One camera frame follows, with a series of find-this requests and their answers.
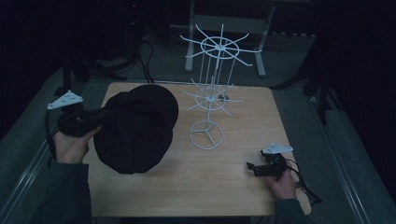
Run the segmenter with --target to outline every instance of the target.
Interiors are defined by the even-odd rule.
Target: person's hand
[[[88,141],[96,135],[100,127],[84,134],[80,138],[57,132],[54,136],[56,161],[59,163],[82,163],[88,152]]]
[[[268,186],[274,193],[277,200],[285,200],[285,199],[296,199],[296,188],[295,188],[295,180],[291,175],[290,169],[286,169],[283,175],[276,180],[276,177],[273,176],[265,176],[265,182],[267,182]]]

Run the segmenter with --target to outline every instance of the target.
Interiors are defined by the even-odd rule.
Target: black device
[[[69,136],[81,137],[99,127],[111,111],[100,108],[81,113],[65,112],[57,120],[58,130]]]
[[[255,176],[275,176],[280,178],[285,170],[288,168],[286,159],[280,153],[267,154],[261,151],[262,156],[265,159],[266,164],[256,166],[250,162],[247,162],[247,168],[253,171]]]

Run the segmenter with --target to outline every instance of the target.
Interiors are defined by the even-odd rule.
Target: white wire stand
[[[221,109],[229,116],[234,117],[234,115],[228,112],[224,106],[227,102],[242,102],[242,100],[230,100],[227,95],[227,90],[233,86],[230,85],[230,81],[233,74],[235,61],[238,61],[246,66],[252,66],[252,64],[245,63],[244,61],[240,60],[238,58],[239,53],[241,51],[257,53],[261,52],[261,50],[240,49],[237,45],[237,42],[247,38],[248,35],[232,41],[231,39],[223,37],[224,25],[221,26],[220,36],[211,37],[206,35],[198,27],[198,25],[196,25],[196,28],[199,32],[201,32],[201,34],[205,36],[203,41],[198,42],[187,39],[182,35],[180,37],[186,41],[199,44],[201,46],[202,51],[186,56],[187,58],[192,58],[202,54],[199,81],[196,83],[193,79],[191,79],[192,83],[198,88],[198,91],[195,94],[183,90],[181,91],[195,98],[196,105],[188,108],[188,110],[198,106],[206,110],[206,120],[195,123],[190,129],[189,137],[191,142],[200,149],[213,149],[221,144],[224,134],[220,126],[214,121],[210,120],[210,112],[212,110]],[[226,60],[232,60],[232,64],[229,67],[230,71],[228,74],[227,84],[225,86],[221,86],[219,84],[219,80],[221,73],[226,69],[226,66],[223,64]],[[204,139],[209,139],[210,141],[203,141],[202,136],[206,136]]]
[[[252,66],[252,64],[245,63],[244,61],[240,60],[238,58],[239,53],[241,51],[257,53],[257,52],[261,52],[261,50],[240,49],[239,46],[237,45],[237,42],[247,38],[248,35],[245,35],[235,41],[232,41],[231,39],[223,37],[224,25],[221,26],[220,36],[211,36],[211,37],[205,34],[198,27],[198,25],[196,25],[196,27],[197,30],[205,36],[205,39],[203,41],[198,42],[195,40],[185,38],[182,35],[180,37],[186,41],[190,41],[192,43],[196,43],[201,46],[202,51],[193,55],[186,56],[187,58],[192,58],[202,54],[201,73],[199,76],[199,81],[198,83],[196,83],[194,82],[193,79],[191,79],[192,83],[197,87],[198,92],[194,94],[183,90],[181,91],[195,98],[196,105],[190,107],[189,110],[197,106],[200,106],[201,108],[207,110],[209,109],[207,103],[211,102],[214,103],[214,105],[212,105],[210,108],[211,110],[221,109],[229,116],[233,117],[231,113],[229,113],[227,110],[224,109],[224,106],[226,105],[227,102],[241,102],[241,100],[230,100],[230,98],[227,95],[227,90],[233,86],[232,84],[230,84],[230,81],[233,74],[233,67],[235,65],[235,61],[238,61],[244,64],[245,66]],[[224,61],[226,60],[232,60],[232,63],[231,66],[229,66],[227,84],[225,86],[221,86],[219,84],[220,76],[222,73],[227,72],[225,71],[227,68],[224,65]]]
[[[193,145],[200,149],[214,149],[218,147],[221,144],[224,136],[220,126],[216,122],[210,120],[211,106],[215,101],[210,99],[207,101],[208,107],[206,110],[206,120],[196,122],[194,125],[192,125],[189,131],[190,141]]]

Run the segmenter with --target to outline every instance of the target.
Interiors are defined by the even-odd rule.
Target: table surface
[[[104,103],[120,91],[141,84],[113,83]],[[189,138],[191,126],[206,119],[196,105],[194,85],[161,84],[177,98],[179,116],[172,145],[161,162],[144,174],[120,175],[101,163],[94,150],[84,159],[90,165],[89,184],[94,217],[224,217],[266,216],[275,213],[270,189],[255,177],[246,162],[263,164],[260,150],[271,143],[289,145],[271,90],[263,87],[231,87],[230,100],[222,110],[212,111],[210,120],[224,132],[215,149],[202,150]],[[294,160],[291,152],[283,154]],[[306,214],[311,206],[297,189]]]

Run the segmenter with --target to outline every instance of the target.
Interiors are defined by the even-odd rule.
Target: black cable
[[[267,221],[265,222],[265,224],[270,223],[270,220],[271,220],[271,217],[268,217],[268,218],[267,218]]]
[[[55,144],[53,143],[53,134],[50,133],[50,110],[47,109],[46,115],[44,117],[44,128],[46,130],[46,141],[49,145],[49,152],[52,158],[49,159],[48,166],[50,167],[50,160],[56,160]]]
[[[257,224],[262,223],[262,220],[263,220],[264,218],[265,218],[265,217],[260,217],[259,220],[258,220],[256,223],[257,223]]]
[[[315,224],[315,222],[309,217],[309,216],[305,216],[306,220],[308,220],[309,223]]]
[[[300,172],[297,171],[297,170],[295,170],[295,169],[293,169],[292,167],[289,167],[289,166],[288,166],[288,168],[291,169],[294,173],[296,173],[297,176],[299,177],[301,188],[304,190],[305,194],[306,194],[311,200],[313,200],[313,202],[311,203],[311,205],[314,205],[315,203],[323,203],[323,200],[322,200],[321,198],[319,198],[314,192],[312,192],[312,190],[310,190],[310,189],[308,188],[308,186],[305,184],[304,179],[303,179],[302,175],[300,174]]]
[[[145,74],[147,82],[154,84],[154,79],[151,77],[151,74],[149,73],[149,62],[151,61],[151,57],[154,53],[154,47],[152,47],[152,45],[146,40],[142,40],[142,42],[149,45],[151,48],[151,52],[148,56],[148,61],[147,61],[146,65],[144,64],[143,59],[140,57],[140,60],[141,60],[142,66],[143,66],[143,73]]]

